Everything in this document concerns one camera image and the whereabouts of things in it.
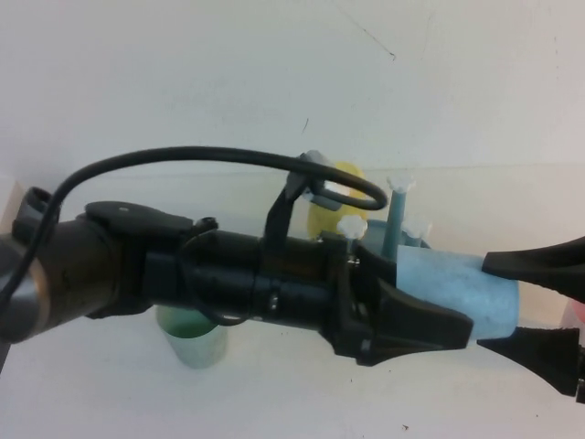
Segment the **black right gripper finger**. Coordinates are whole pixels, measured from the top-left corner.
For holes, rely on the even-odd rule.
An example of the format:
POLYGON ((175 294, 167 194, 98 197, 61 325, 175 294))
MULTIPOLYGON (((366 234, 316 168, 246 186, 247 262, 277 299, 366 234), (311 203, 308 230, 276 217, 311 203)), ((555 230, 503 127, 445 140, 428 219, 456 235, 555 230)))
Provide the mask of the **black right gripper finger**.
POLYGON ((538 285, 584 303, 584 238, 523 251, 488 252, 482 271, 538 285))
POLYGON ((518 327, 510 337, 478 340, 532 371, 559 393, 580 396, 580 331, 577 328, 518 327))

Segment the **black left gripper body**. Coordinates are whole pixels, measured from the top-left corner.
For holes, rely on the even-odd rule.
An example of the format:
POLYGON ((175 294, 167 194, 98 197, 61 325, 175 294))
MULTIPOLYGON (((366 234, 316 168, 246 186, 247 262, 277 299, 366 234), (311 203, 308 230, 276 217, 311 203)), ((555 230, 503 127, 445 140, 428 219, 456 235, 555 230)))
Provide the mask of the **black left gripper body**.
POLYGON ((255 318, 311 329, 337 356, 361 366, 408 355, 378 345, 382 279, 360 266, 355 248, 339 239, 289 241, 284 255, 270 258, 256 277, 255 318))

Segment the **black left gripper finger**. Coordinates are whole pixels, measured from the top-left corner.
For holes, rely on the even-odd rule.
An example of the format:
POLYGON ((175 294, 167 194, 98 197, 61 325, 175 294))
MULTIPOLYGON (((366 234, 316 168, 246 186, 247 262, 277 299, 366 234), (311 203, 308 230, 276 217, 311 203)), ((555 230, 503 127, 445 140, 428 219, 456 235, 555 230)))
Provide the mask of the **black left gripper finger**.
POLYGON ((371 252, 362 243, 356 246, 355 256, 361 267, 372 272, 377 278, 382 279, 392 287, 397 286, 397 265, 395 262, 371 252))
POLYGON ((457 311, 412 297, 378 282, 378 345, 391 353, 465 348, 473 320, 457 311))

